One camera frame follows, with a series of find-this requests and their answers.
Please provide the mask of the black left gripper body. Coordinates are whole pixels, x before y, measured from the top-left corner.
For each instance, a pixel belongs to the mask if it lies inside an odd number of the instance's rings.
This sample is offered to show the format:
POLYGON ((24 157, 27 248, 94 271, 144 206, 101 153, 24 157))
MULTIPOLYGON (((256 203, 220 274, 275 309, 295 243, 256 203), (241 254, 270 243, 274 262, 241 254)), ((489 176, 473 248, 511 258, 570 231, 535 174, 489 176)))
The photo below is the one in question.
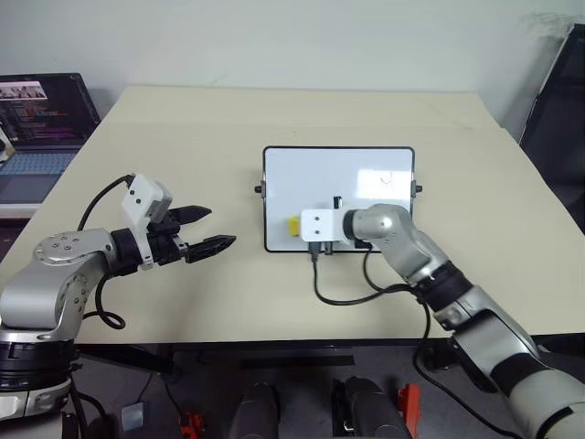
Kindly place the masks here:
POLYGON ((186 244, 179 237, 184 224, 187 224, 187 209, 169 209, 159 222, 148 224, 147 240, 153 261, 159 266, 186 258, 186 244))

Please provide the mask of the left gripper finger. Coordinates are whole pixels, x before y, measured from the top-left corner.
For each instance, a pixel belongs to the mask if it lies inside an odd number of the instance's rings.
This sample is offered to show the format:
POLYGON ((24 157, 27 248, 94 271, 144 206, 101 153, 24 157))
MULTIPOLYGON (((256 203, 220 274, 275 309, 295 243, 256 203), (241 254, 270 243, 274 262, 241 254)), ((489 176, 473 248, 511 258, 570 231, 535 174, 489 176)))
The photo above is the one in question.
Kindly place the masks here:
POLYGON ((213 257, 225 251, 236 241, 233 235, 216 235, 197 244, 189 244, 185 254, 186 263, 194 263, 213 257))
POLYGON ((171 209, 171 216, 180 225, 197 222, 211 213, 211 209, 196 205, 171 209))

